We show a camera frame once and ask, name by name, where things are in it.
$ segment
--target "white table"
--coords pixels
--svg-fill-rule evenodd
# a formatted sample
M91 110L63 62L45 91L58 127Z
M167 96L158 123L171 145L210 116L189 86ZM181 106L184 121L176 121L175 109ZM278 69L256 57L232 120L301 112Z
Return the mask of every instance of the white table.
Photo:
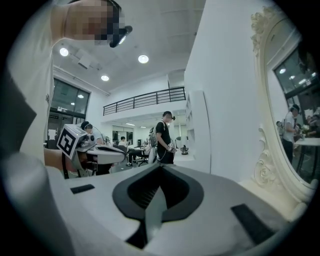
M294 144L301 146L301 154L300 154L299 162L296 168L297 173L301 170L302 164L304 162L306 146L315 147L314 163L312 168L312 178L314 178L316 173L317 161L318 161L318 148L320 147L320 138L298 139Z

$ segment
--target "railing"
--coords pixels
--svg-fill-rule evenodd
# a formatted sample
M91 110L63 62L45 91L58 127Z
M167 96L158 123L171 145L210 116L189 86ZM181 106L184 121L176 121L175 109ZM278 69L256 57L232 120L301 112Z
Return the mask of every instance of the railing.
M184 87L175 87L166 90L158 90L135 97L120 100L103 107L103 115L109 115L121 111L156 105L166 102L185 101Z

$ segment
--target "mirror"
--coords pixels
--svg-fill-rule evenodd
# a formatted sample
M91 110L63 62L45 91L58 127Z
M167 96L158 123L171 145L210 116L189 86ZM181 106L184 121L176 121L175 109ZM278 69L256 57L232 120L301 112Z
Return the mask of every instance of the mirror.
M320 80L297 28L287 18L268 35L265 77L274 127L291 170L308 185L320 177Z

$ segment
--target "ornate mirror frame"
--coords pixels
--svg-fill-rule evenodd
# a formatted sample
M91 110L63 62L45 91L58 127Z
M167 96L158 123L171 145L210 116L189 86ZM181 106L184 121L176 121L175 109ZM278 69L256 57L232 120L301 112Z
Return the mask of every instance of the ornate mirror frame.
M267 39L275 25L287 18L277 6L263 7L262 13L257 12L251 16L251 28L255 32L251 39L262 115L262 125L259 128L262 136L260 141L264 145L252 179L260 189L264 190L260 194L268 194L264 200L287 219L293 220L307 207L306 203L311 200L317 184L316 182L307 184L301 178L299 179L293 167L287 162L269 97L265 61Z

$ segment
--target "black t-shirt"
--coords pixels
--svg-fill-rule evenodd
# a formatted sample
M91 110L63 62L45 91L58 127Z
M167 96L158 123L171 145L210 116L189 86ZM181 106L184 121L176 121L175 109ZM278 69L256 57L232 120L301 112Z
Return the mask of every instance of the black t-shirt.
M170 138L170 134L169 134L169 128L166 124L164 124L163 122L158 122L158 124L155 127L155 132L156 133L161 133L161 138L163 139L163 141L169 145L171 143L171 138ZM164 148L159 142L158 142L158 152L165 152L167 149Z

